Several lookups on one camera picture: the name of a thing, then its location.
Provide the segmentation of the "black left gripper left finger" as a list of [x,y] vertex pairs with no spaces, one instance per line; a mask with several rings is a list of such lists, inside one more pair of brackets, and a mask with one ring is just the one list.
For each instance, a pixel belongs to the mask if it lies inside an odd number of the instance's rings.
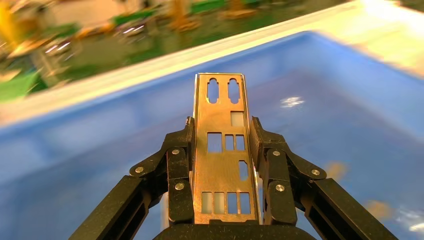
[[168,133],[160,150],[137,163],[70,236],[71,240],[132,240],[149,209],[168,194],[169,224],[193,224],[194,204],[189,182],[193,161],[195,120]]

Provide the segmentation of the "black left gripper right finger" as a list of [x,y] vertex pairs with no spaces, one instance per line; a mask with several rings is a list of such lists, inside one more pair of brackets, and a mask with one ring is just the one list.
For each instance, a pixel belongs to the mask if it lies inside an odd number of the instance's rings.
[[315,164],[296,155],[280,134],[253,117],[249,147],[262,179],[266,225],[297,223],[297,210],[324,240],[393,240],[395,235]]

